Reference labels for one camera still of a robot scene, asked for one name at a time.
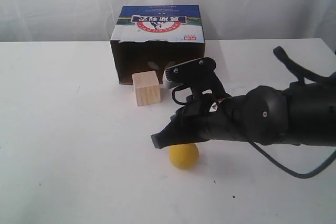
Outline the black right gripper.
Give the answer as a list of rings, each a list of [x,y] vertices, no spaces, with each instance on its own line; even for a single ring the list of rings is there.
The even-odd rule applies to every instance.
[[[151,135],[155,148],[210,140],[248,142],[224,107],[212,97],[191,102],[178,109],[171,122]]]

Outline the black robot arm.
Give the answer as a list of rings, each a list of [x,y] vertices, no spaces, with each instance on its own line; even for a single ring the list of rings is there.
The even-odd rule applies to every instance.
[[[235,97],[214,72],[186,83],[196,98],[151,136],[158,149],[210,140],[335,146],[335,75],[285,90],[258,86]]]

